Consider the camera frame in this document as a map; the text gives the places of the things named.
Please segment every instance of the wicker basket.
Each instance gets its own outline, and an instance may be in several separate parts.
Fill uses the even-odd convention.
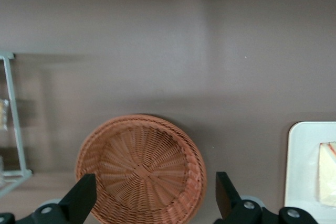
[[[192,140],[175,125],[153,116],[112,119],[81,147],[76,178],[95,173],[101,223],[186,223],[198,211],[206,171]]]

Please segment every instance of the woven basket rim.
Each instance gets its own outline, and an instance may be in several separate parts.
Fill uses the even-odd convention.
[[[206,178],[206,168],[201,156],[200,151],[198,150],[197,146],[194,142],[190,139],[190,137],[182,131],[180,128],[175,126],[174,124],[170,123],[169,121],[158,118],[152,115],[145,115],[145,114],[131,114],[131,115],[122,115],[116,118],[112,118],[107,120],[106,122],[102,123],[98,127],[96,127],[85,139],[83,142],[80,152],[77,157],[76,163],[76,180],[79,180],[84,173],[86,173],[86,168],[83,168],[85,156],[94,145],[94,141],[97,136],[104,134],[107,127],[113,126],[120,126],[120,125],[127,125],[130,122],[136,122],[139,125],[156,125],[158,129],[165,130],[169,132],[171,136],[175,135],[175,139],[180,146],[184,146],[183,148],[188,152],[188,155],[191,158],[195,158],[196,166],[195,169],[199,171],[200,178],[198,179],[198,183],[200,186],[199,191],[197,191],[198,198],[195,200],[193,208],[191,212],[188,212],[184,215],[184,218],[177,222],[172,223],[186,223],[191,220],[199,210],[202,201],[204,200],[205,193],[206,193],[206,186],[207,186],[207,178]],[[100,175],[97,175],[97,192],[102,190],[102,186],[100,185]],[[98,206],[95,206],[92,210],[92,214],[101,222],[101,223],[111,223],[111,219],[107,219],[104,214],[100,212]]]

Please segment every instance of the white plate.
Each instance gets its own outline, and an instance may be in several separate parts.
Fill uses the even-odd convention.
[[[336,208],[318,201],[319,145],[336,141],[336,122],[301,122],[289,132],[285,206],[310,213],[319,224],[335,224]]]

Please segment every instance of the bread slice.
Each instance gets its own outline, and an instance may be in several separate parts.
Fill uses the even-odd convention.
[[[320,144],[319,198],[322,204],[336,207],[336,142]]]

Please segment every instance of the silver bolt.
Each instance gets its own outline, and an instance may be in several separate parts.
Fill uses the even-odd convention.
[[[251,201],[247,201],[244,203],[244,207],[247,209],[254,209],[255,205]]]
[[[52,211],[51,207],[45,207],[44,209],[42,209],[41,214],[46,214],[48,212]]]
[[[299,212],[297,212],[295,209],[289,209],[289,210],[287,211],[287,214],[288,214],[290,217],[293,217],[293,218],[299,218],[299,217],[300,217]]]

